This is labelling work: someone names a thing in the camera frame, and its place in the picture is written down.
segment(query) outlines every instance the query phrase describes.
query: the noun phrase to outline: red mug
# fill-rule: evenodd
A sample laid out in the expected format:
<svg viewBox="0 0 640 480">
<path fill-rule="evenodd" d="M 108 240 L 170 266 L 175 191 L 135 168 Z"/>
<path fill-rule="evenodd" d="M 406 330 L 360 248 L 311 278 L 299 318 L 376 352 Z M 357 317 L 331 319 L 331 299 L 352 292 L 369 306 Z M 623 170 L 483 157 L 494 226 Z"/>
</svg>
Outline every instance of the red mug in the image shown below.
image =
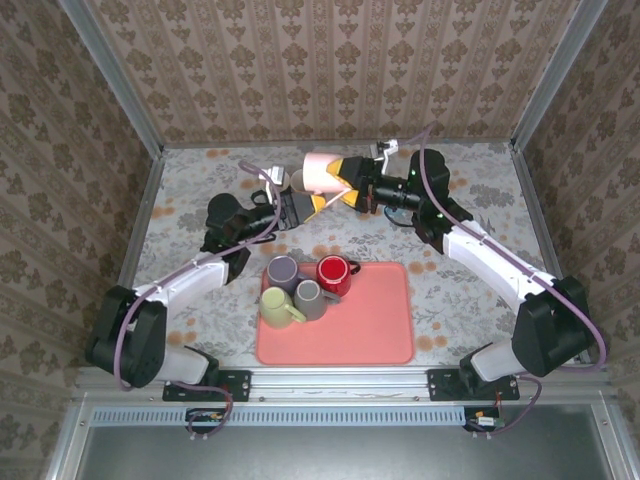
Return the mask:
<svg viewBox="0 0 640 480">
<path fill-rule="evenodd" d="M 344 297 L 351 288 L 351 275 L 360 271 L 360 264 L 339 255 L 328 255 L 316 266 L 316 280 L 328 292 Z"/>
</svg>

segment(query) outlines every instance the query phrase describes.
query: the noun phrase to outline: floral tablecloth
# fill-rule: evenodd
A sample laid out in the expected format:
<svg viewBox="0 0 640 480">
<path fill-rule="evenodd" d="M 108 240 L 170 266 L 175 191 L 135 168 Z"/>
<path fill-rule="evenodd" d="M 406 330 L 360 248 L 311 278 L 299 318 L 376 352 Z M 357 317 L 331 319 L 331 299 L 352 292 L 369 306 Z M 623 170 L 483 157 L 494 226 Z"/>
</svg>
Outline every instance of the floral tablecloth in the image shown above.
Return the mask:
<svg viewBox="0 0 640 480">
<path fill-rule="evenodd" d="M 411 153 L 402 149 L 388 173 L 406 178 Z M 538 243 L 506 143 L 433 144 L 451 170 L 452 197 L 492 236 L 542 267 Z M 136 275 L 136 285 L 160 278 L 192 258 L 202 245 L 211 197 L 230 192 L 246 207 L 257 179 L 237 167 L 246 160 L 267 168 L 302 166 L 305 147 L 188 149 L 164 152 L 166 160 Z M 316 147 L 315 151 L 369 155 L 367 145 Z M 421 243 L 411 229 L 382 215 L 356 214 L 338 202 L 309 224 L 278 233 L 277 241 L 252 247 L 242 275 L 198 299 L 167 328 L 167 341 L 213 354 L 224 366 L 260 365 L 255 357 L 260 276 L 268 261 L 287 253 L 313 262 L 328 253 L 365 261 L 401 262 L 409 277 L 416 355 L 410 365 L 454 364 L 491 341 L 511 335 L 515 315 L 473 273 Z"/>
</svg>

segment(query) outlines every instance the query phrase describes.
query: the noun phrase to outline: pink tray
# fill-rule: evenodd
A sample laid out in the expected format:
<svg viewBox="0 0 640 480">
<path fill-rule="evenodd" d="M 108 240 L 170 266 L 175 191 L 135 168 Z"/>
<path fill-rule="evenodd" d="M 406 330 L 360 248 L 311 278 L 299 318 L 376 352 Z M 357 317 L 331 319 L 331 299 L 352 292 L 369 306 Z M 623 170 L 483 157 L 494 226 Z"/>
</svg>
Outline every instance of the pink tray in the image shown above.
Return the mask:
<svg viewBox="0 0 640 480">
<path fill-rule="evenodd" d="M 315 263 L 300 268 L 315 278 Z M 256 357 L 266 365 L 401 365 L 414 353 L 407 272 L 399 263 L 363 263 L 349 293 L 319 320 L 276 330 L 258 318 Z"/>
</svg>

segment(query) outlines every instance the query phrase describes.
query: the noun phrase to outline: wall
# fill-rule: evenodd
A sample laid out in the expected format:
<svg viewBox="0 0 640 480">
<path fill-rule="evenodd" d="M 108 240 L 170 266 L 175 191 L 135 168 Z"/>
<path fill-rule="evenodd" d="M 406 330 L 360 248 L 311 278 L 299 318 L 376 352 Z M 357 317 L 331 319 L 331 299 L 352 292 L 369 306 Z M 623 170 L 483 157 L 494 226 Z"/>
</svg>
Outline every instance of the wall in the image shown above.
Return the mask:
<svg viewBox="0 0 640 480">
<path fill-rule="evenodd" d="M 46 467 L 149 161 L 56 2 L 0 2 L 0 478 Z"/>
<path fill-rule="evenodd" d="M 507 139 L 577 0 L 89 0 L 164 141 Z"/>
<path fill-rule="evenodd" d="M 609 2 L 525 157 L 561 266 L 589 288 L 638 439 L 640 2 Z"/>
</svg>

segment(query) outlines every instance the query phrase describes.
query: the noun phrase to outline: purple mug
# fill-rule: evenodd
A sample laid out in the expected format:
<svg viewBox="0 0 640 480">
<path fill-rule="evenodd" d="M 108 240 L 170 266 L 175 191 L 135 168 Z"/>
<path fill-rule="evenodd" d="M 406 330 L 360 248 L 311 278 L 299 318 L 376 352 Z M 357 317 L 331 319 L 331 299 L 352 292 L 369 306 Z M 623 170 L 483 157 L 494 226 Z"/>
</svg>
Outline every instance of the purple mug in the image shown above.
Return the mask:
<svg viewBox="0 0 640 480">
<path fill-rule="evenodd" d="M 267 265 L 267 278 L 269 286 L 280 287 L 293 297 L 298 284 L 302 280 L 310 280 L 311 277 L 300 271 L 298 262 L 293 258 L 280 255 L 273 258 Z"/>
</svg>

